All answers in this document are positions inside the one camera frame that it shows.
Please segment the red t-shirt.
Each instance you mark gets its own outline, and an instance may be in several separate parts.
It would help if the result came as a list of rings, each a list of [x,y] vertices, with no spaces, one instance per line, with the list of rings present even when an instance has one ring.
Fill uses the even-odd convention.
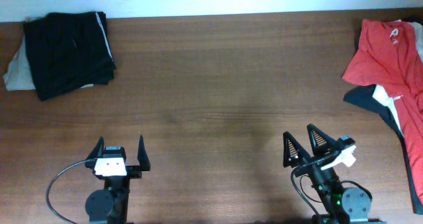
[[[422,201],[422,61],[414,28],[406,21],[363,20],[358,50],[342,79],[354,85],[381,85],[395,101],[412,178]]]

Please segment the dark navy garment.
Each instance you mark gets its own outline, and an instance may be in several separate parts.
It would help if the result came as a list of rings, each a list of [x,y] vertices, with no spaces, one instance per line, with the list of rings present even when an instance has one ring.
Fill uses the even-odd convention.
[[[422,202],[419,200],[416,188],[414,186],[404,136],[400,131],[399,125],[395,121],[395,117],[394,114],[391,112],[391,109],[387,106],[382,105],[375,98],[373,98],[373,93],[375,92],[375,90],[376,85],[355,87],[344,95],[343,101],[353,104],[359,108],[363,108],[367,111],[379,114],[382,120],[395,132],[403,150],[403,157],[406,167],[413,213],[417,215],[422,215]]]

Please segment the white crumpled garment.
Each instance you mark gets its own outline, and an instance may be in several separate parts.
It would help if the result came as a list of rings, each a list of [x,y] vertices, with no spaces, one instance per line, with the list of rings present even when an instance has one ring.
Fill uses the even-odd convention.
[[[420,59],[420,61],[422,61],[422,25],[418,22],[410,22],[410,25],[413,26],[414,34],[416,37],[415,50],[418,53],[418,58]],[[400,99],[401,96],[390,97],[383,86],[376,85],[375,90],[372,94],[372,98],[374,98],[376,101],[378,101],[378,103],[380,103],[381,105],[389,109],[395,121],[394,128],[398,129],[400,135],[403,137],[403,132],[399,122],[398,112],[395,107],[395,101]]]

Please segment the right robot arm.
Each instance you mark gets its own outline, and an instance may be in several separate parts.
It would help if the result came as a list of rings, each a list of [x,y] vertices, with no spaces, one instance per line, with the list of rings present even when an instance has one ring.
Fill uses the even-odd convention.
[[[378,218],[368,217],[373,196],[362,185],[351,180],[341,180],[334,167],[343,164],[346,167],[356,162],[354,151],[356,142],[348,135],[334,139],[313,124],[307,125],[307,133],[312,148],[309,154],[303,146],[286,131],[283,134],[285,168],[291,167],[291,183],[303,201],[313,210],[312,223],[382,223]],[[319,197],[326,213],[320,214],[312,204],[315,200],[304,191],[302,183],[296,178],[309,178],[311,187]]]

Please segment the beige folded garment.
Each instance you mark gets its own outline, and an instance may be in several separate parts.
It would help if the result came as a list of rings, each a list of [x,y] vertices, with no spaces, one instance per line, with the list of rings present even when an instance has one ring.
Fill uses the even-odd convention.
[[[23,37],[19,49],[10,61],[3,80],[8,91],[30,91],[36,89],[26,56],[25,37]]]

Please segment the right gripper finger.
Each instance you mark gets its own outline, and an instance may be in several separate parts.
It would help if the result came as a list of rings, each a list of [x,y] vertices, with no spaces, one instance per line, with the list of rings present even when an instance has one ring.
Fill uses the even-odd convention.
[[[300,165],[304,165],[307,161],[310,160],[310,155],[306,150],[300,145],[300,143],[286,131],[283,134],[284,140],[284,168],[291,167],[295,168]]]
[[[336,141],[313,124],[307,125],[307,133],[314,155],[325,155],[335,146]]]

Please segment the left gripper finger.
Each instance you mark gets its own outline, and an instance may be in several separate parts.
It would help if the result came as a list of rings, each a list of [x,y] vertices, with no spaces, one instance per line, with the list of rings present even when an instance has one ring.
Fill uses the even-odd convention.
[[[151,163],[149,161],[149,157],[145,150],[145,144],[144,144],[144,139],[142,135],[140,135],[139,137],[137,159],[141,167],[141,170],[151,170]]]
[[[98,159],[103,156],[104,138],[100,137],[93,150],[89,153],[87,160]]]

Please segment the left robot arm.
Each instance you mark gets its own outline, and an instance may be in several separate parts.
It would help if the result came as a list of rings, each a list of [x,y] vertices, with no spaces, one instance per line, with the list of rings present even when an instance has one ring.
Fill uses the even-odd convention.
[[[90,223],[127,224],[130,181],[142,178],[151,170],[143,137],[139,138],[137,165],[126,164],[126,152],[122,146],[104,145],[101,137],[87,157],[87,168],[104,182],[104,187],[89,195],[85,211]]]

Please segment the black folded shorts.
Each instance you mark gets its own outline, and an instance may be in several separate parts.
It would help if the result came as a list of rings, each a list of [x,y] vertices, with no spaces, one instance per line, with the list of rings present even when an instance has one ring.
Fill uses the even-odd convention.
[[[23,29],[26,56],[41,101],[113,80],[116,65],[104,12],[49,13],[24,23]]]

